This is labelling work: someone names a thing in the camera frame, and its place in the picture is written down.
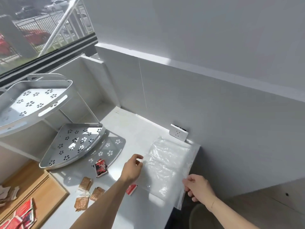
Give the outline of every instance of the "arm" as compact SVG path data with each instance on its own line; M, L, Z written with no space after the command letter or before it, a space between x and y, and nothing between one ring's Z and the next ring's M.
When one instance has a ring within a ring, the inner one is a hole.
M182 180L185 191L192 200L200 201L212 212L225 229L258 229L255 225L240 216L223 201L216 197L208 180L204 177L190 174Z
M143 163L136 160L143 156L134 154L124 165L121 177L94 204L92 204L70 229L111 229L125 191L139 177Z

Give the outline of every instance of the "plastic bag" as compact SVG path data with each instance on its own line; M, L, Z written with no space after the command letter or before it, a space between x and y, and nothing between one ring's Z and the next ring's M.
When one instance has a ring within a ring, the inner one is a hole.
M143 168L137 185L154 196L181 209L184 196L182 179L187 177L197 149L181 142L158 138L143 158Z

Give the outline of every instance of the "electrical outlet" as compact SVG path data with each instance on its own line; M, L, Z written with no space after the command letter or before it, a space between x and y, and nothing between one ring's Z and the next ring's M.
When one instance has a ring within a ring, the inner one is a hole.
M180 128L173 124L170 125L170 135L172 135L173 137L176 137L177 139L184 142L188 134L189 133L183 128Z

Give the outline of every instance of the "hand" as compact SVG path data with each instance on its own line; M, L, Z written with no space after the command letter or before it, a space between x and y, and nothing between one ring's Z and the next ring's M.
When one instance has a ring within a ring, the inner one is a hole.
M192 197L194 202L200 201L211 211L213 203L217 197L209 183L204 177L196 174L190 174L187 179L182 180L185 191Z
M133 182L135 182L141 173L143 163L139 162L137 158L143 159L143 156L139 154L132 155L132 157L125 163L123 167L120 179L128 185L131 185Z

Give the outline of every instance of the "white car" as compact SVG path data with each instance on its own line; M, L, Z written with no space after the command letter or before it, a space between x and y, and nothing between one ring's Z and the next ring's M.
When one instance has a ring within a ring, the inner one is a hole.
M53 0L52 4L45 5L44 8L47 11L55 12L55 11L62 10L63 6L67 6L67 5L69 5L69 3L67 1L64 1L64 0Z

